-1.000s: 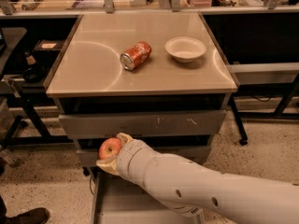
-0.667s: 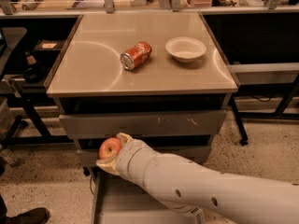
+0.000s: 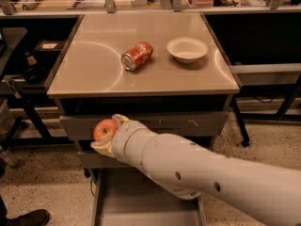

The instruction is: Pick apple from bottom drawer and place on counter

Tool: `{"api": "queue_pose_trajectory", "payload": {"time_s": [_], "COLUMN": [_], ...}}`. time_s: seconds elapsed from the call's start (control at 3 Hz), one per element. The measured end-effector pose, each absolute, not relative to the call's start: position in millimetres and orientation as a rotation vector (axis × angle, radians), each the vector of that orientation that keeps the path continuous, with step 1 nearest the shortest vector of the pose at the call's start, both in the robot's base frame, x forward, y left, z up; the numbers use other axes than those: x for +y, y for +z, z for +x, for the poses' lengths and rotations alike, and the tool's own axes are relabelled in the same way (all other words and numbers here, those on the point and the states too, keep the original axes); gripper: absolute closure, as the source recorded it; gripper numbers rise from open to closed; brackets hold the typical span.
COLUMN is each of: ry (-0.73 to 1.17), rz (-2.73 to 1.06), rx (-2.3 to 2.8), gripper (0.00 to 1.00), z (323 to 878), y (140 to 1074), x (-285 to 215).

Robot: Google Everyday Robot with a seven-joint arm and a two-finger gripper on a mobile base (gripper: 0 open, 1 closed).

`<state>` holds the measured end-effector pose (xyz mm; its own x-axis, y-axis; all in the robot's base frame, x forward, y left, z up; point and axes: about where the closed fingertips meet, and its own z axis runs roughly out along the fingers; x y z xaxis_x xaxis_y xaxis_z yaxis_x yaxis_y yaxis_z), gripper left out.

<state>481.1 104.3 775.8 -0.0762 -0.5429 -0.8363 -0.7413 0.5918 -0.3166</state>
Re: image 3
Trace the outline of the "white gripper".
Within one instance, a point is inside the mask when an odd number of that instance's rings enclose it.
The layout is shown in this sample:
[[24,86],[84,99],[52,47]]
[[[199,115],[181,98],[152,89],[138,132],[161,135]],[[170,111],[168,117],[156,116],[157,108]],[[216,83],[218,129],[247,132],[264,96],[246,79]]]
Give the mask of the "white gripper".
[[101,155],[114,158],[135,168],[142,167],[142,153],[147,142],[156,136],[139,121],[130,121],[126,116],[114,114],[118,131],[111,138],[90,143],[92,149]]

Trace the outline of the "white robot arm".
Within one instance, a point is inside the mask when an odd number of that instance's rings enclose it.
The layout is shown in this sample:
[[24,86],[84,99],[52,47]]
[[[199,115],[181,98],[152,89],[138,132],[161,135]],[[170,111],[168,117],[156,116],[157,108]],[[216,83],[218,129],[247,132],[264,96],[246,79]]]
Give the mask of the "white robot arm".
[[95,125],[91,147],[180,199],[205,192],[267,226],[301,225],[300,170],[226,157],[120,114]]

